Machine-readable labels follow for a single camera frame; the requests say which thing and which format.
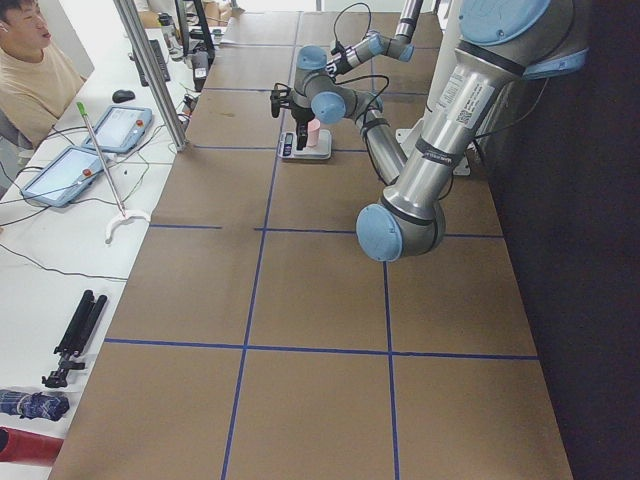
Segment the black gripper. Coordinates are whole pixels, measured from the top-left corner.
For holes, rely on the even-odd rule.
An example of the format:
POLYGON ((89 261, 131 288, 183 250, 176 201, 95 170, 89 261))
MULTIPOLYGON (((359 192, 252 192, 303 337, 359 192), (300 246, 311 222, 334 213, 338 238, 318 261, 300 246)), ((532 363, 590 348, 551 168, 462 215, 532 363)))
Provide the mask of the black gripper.
POLYGON ((298 104, 291 106, 291 114, 296 122, 296 149, 303 150, 308 140, 308 123, 313 120, 313 110, 298 104))

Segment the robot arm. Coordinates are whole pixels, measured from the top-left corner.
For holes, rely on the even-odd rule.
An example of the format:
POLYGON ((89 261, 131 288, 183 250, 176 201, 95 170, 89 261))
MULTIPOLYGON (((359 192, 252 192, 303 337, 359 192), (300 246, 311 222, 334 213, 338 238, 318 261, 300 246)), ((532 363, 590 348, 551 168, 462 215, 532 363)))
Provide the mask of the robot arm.
POLYGON ((312 120, 352 120, 384 182, 379 200, 362 209, 356 234, 368 257, 392 262, 436 248, 445 232, 439 197, 503 88, 516 80, 579 70, 588 52, 587 1, 465 1, 452 20, 460 37, 455 66, 436 104, 426 109, 402 147, 375 94, 340 86, 338 75, 384 55, 400 61, 413 52, 421 5, 405 4, 396 32, 368 33, 332 54, 309 45, 296 60, 292 86, 274 89, 274 112, 289 109, 304 147, 312 120))
POLYGON ((414 51, 412 39, 422 5, 422 0, 410 0, 404 3, 392 37, 368 29, 357 44, 346 46, 338 40, 337 32, 334 32, 331 60, 325 67, 327 74, 333 78, 346 74, 379 55, 408 62, 414 51))

